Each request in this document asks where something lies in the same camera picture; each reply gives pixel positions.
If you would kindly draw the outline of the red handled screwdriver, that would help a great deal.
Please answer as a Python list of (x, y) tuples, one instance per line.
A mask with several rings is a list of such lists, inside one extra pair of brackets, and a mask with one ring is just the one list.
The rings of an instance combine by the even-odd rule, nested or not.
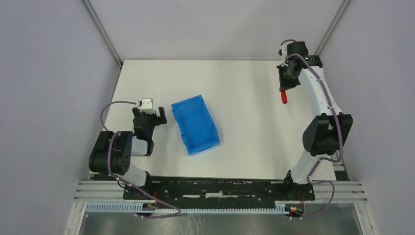
[(288, 103), (288, 96), (285, 90), (281, 90), (280, 91), (280, 95), (281, 95), (281, 101), (283, 104), (287, 104)]

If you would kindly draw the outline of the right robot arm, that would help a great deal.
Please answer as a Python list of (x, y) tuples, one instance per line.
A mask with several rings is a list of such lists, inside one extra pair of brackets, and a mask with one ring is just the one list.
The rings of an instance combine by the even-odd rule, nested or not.
[(301, 185), (312, 184), (312, 177), (321, 162), (342, 161), (353, 118), (334, 100), (320, 57), (310, 55), (304, 41), (284, 40), (278, 53), (282, 58), (277, 66), (282, 103), (288, 102), (287, 90), (304, 86), (314, 115), (302, 136), (304, 151), (288, 172), (287, 183), (282, 187), (283, 195), (295, 200), (302, 194)]

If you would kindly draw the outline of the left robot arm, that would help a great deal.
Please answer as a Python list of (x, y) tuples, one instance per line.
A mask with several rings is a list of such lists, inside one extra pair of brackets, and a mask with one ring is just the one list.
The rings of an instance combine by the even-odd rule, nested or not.
[(165, 110), (159, 114), (152, 110), (133, 108), (133, 131), (101, 131), (89, 157), (91, 172), (114, 175), (118, 180), (136, 185), (135, 193), (141, 199), (149, 199), (154, 187), (147, 182), (150, 174), (131, 163), (132, 157), (151, 156), (154, 148), (155, 127), (167, 124)]

